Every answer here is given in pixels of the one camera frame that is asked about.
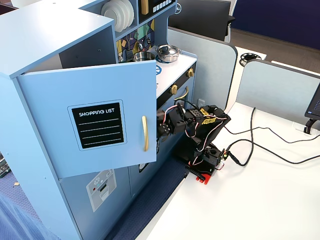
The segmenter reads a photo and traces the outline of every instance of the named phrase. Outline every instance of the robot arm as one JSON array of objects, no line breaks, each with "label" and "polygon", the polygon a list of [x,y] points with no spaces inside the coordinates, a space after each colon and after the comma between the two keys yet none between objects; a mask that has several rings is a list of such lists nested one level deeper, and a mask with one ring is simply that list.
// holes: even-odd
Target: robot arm
[{"label": "robot arm", "polygon": [[157,137],[185,132],[173,154],[186,161],[186,168],[198,177],[197,180],[207,184],[225,154],[224,149],[220,151],[211,142],[230,120],[215,105],[184,109],[178,102],[166,111],[157,112]]}]

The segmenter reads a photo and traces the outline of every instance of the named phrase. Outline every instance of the computer monitor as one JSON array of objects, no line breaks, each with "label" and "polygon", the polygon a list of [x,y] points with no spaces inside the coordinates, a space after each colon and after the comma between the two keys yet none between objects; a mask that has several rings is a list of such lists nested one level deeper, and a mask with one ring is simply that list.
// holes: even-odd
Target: computer monitor
[{"label": "computer monitor", "polygon": [[178,0],[170,27],[224,41],[228,25],[230,1]]},{"label": "computer monitor", "polygon": [[304,116],[314,120],[320,120],[320,84],[315,91],[315,94]]},{"label": "computer monitor", "polygon": [[8,6],[8,5],[0,3],[0,15],[9,13],[9,12],[16,10],[16,9],[17,8],[14,6]]}]

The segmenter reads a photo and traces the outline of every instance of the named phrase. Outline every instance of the gray partition panel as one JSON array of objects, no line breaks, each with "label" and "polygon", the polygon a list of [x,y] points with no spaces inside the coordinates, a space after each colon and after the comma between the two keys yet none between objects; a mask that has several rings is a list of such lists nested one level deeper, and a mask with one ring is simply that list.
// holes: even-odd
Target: gray partition panel
[{"label": "gray partition panel", "polygon": [[193,102],[225,109],[238,57],[225,42],[175,28],[168,29],[168,43],[197,55]]},{"label": "gray partition panel", "polygon": [[[252,60],[244,67],[236,102],[304,125],[319,83],[320,76]],[[320,130],[320,123],[314,128]]]}]

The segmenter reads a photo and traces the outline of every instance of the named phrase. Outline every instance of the toy kitchen cabinet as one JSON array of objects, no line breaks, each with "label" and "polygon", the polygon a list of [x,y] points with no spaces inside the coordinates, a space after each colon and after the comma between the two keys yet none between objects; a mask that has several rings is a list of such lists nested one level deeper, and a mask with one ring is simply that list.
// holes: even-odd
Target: toy kitchen cabinet
[{"label": "toy kitchen cabinet", "polygon": [[99,14],[106,2],[43,0],[0,17],[1,152],[62,240],[106,237],[180,137],[157,153],[157,110],[193,97],[195,55],[119,63],[137,43],[167,44],[176,2],[139,20],[130,0],[135,17],[122,32]]}]

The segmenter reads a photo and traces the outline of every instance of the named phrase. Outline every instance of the gold door handle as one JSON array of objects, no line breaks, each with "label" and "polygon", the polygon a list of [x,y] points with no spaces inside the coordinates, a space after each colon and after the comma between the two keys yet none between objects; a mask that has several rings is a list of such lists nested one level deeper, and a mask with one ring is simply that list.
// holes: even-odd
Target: gold door handle
[{"label": "gold door handle", "polygon": [[183,94],[183,95],[180,96],[180,97],[175,98],[174,100],[176,101],[176,100],[179,100],[179,99],[183,99],[183,98],[185,98],[185,97],[188,95],[188,93],[189,93],[189,88],[188,88],[188,86],[186,86],[186,87],[185,87],[185,94]]},{"label": "gold door handle", "polygon": [[149,148],[149,135],[148,135],[148,124],[147,117],[142,116],[142,125],[143,125],[143,133],[144,133],[144,151],[148,151]]}]

